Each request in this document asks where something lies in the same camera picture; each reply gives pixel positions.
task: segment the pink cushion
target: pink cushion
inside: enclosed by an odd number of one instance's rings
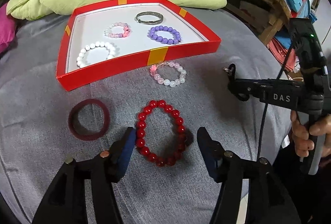
[[[0,8],[0,53],[3,52],[15,37],[16,22],[11,15],[6,15],[7,4]]]

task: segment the orange stripe on box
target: orange stripe on box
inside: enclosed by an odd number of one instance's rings
[[[168,46],[151,49],[149,52],[147,65],[163,62],[164,58],[166,57],[167,51],[168,51]]]
[[[179,14],[184,18],[186,16],[187,11],[183,8],[180,9]]]
[[[126,0],[119,0],[119,5],[126,4],[126,3],[127,3]]]
[[[67,35],[70,36],[71,30],[68,25],[66,26],[65,31],[66,31]]]

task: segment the black cable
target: black cable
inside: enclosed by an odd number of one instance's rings
[[[291,50],[293,48],[293,44],[294,42],[291,42],[291,45],[289,47],[289,50],[287,51],[286,57],[284,59],[283,65],[280,68],[279,74],[277,75],[276,81],[280,79],[280,77],[282,76],[282,73],[285,69],[287,60],[290,56]],[[265,122],[265,116],[267,114],[267,109],[268,109],[268,104],[266,103],[264,106],[264,110],[263,110],[263,115],[262,115],[262,120],[261,120],[261,127],[260,127],[260,134],[259,134],[259,147],[258,147],[258,157],[257,160],[260,158],[260,154],[261,154],[261,144],[262,144],[262,134],[263,134],[263,128],[264,128],[264,122]]]

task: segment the white beaded bracelet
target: white beaded bracelet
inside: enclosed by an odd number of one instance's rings
[[[175,67],[177,69],[177,71],[180,72],[179,79],[176,79],[175,81],[170,81],[169,79],[163,79],[156,72],[157,68],[159,68],[161,66]],[[175,87],[175,86],[185,83],[186,71],[183,69],[183,67],[181,67],[179,65],[179,63],[174,63],[173,61],[170,61],[170,62],[167,61],[167,62],[163,62],[163,63],[156,64],[156,65],[154,64],[150,67],[150,72],[151,72],[151,76],[153,76],[154,79],[157,80],[157,82],[159,84],[164,84],[165,86]]]
[[[95,43],[92,43],[90,45],[85,46],[80,51],[80,53],[78,55],[78,58],[77,58],[77,66],[79,68],[84,68],[84,67],[87,66],[86,64],[84,64],[82,62],[82,60],[85,56],[85,53],[87,51],[89,51],[90,49],[94,49],[96,47],[105,47],[109,51],[108,56],[107,56],[107,60],[110,60],[110,59],[114,58],[114,56],[115,56],[115,47],[111,43],[109,43],[109,42],[106,42],[106,43],[105,42],[95,42]]]

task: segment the gray cloth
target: gray cloth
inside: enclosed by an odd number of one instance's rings
[[[220,184],[208,176],[196,142],[205,126],[211,137],[241,158],[255,160],[264,105],[240,102],[227,89],[223,67],[235,63],[237,77],[276,77],[280,66],[267,48],[239,20],[223,10],[187,8],[209,26],[222,43],[216,53],[177,60],[187,71],[184,84],[159,85],[148,67],[125,72],[65,92],[55,78],[59,43],[68,17],[49,15],[26,22],[13,48],[0,60],[0,192],[22,224],[30,223],[67,155],[93,158],[137,122],[137,113],[152,99],[164,99],[181,112],[193,143],[173,167],[158,168],[134,150],[126,176],[113,184],[124,223],[209,223]],[[160,69],[175,79],[172,68]],[[68,129],[71,108],[87,98],[103,101],[110,111],[107,134],[92,142],[76,139]],[[86,128],[103,122],[100,109],[79,114]],[[290,126],[289,110],[269,106],[261,155],[273,162]],[[157,109],[147,120],[146,143],[162,154],[174,139],[167,115]],[[89,223],[93,219],[87,188]],[[244,182],[243,193],[248,191]]]

